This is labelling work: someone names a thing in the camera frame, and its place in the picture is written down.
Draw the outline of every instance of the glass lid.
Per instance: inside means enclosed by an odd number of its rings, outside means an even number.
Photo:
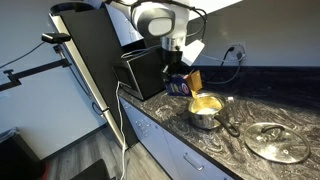
[[[310,155],[309,143],[289,127],[276,123],[256,123],[244,134],[247,146],[261,157],[281,163],[297,163]]]

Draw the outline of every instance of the utensil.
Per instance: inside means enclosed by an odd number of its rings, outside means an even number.
[[[245,143],[257,155],[285,164],[304,161],[310,155],[308,141],[287,126],[256,123],[247,128]]]
[[[188,105],[191,123],[201,129],[213,129],[220,124],[233,137],[239,137],[238,129],[227,119],[225,112],[228,106],[224,97],[215,93],[201,93]]]

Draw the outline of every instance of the pot handle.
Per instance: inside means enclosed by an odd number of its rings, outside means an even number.
[[[240,136],[239,130],[233,124],[231,124],[228,120],[226,120],[224,117],[222,117],[221,115],[216,115],[214,116],[214,118],[222,124],[222,126],[228,131],[228,133],[231,136],[233,137]]]

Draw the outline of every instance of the black countertop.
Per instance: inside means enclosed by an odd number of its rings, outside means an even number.
[[[190,125],[186,114],[188,97],[171,97],[163,91],[141,102],[124,91],[119,94],[236,179],[319,179],[319,86],[320,74],[305,72],[247,72],[226,85],[204,84],[205,91],[234,97],[229,115],[231,122],[239,122],[239,138],[230,136],[223,128],[205,131]],[[309,141],[311,155],[304,162],[290,165],[255,155],[245,145],[243,133],[257,122],[275,122],[292,128]]]

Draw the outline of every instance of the baseboard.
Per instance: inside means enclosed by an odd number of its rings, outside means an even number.
[[[40,160],[40,162],[42,163],[47,163],[49,161],[51,161],[52,159],[58,157],[59,155],[61,155],[63,152],[66,152],[67,150],[71,149],[72,147],[78,145],[79,143],[81,143],[82,141],[86,140],[87,138],[93,136],[94,134],[98,133],[99,131],[101,131],[102,129],[108,127],[107,123],[99,126],[98,128],[94,129],[93,131],[89,132],[88,134],[80,137],[79,139],[73,141],[72,143],[66,145],[65,147],[59,149],[58,151],[52,153],[51,155],[45,157],[44,159]]]

